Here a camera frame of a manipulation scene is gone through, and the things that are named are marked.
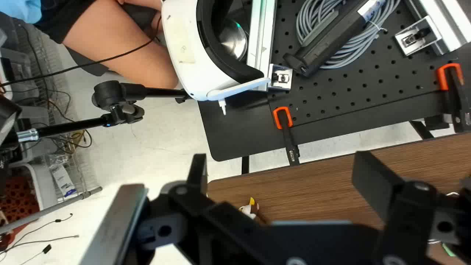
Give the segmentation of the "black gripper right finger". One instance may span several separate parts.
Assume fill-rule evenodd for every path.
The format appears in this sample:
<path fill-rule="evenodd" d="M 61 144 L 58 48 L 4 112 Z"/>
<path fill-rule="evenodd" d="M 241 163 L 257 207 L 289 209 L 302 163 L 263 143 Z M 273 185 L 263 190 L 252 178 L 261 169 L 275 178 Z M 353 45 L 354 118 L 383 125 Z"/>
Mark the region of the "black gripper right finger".
<path fill-rule="evenodd" d="M 351 184 L 383 221 L 375 253 L 379 265 L 431 265 L 426 256 L 436 190 L 406 181 L 369 151 L 357 151 Z"/>

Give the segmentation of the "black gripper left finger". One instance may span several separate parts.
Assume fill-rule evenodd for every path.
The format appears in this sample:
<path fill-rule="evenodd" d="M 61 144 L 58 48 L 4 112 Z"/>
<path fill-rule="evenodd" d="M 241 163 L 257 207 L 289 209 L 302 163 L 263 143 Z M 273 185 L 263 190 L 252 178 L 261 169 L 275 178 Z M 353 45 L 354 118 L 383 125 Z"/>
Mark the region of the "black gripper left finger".
<path fill-rule="evenodd" d="M 226 201 L 216 203 L 207 194 L 205 156 L 197 153 L 189 163 L 188 175 L 166 193 L 171 222 L 169 227 L 180 235 L 254 235 L 266 229 L 254 219 Z"/>

